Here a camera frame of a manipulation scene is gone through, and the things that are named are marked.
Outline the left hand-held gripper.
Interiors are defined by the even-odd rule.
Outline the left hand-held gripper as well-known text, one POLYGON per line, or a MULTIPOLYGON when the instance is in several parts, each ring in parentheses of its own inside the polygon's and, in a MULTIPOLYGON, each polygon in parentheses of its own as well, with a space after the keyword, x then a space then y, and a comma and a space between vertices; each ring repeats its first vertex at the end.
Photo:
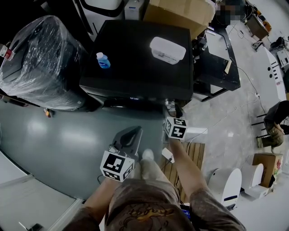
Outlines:
POLYGON ((104 177, 119 182, 128 177, 139 161, 138 149, 142 133, 140 126, 132 126, 115 135, 101 161, 100 170, 104 177))

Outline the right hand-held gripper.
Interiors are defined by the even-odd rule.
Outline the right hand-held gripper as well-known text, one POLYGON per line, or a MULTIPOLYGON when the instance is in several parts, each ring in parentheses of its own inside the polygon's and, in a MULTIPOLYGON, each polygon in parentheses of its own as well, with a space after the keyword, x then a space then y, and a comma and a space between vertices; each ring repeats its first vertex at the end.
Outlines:
POLYGON ((180 119, 183 117, 182 107, 175 103, 176 118, 169 117, 167 107, 163 107, 163 116, 165 119, 164 131, 171 139, 184 140, 188 128, 188 121, 180 119))

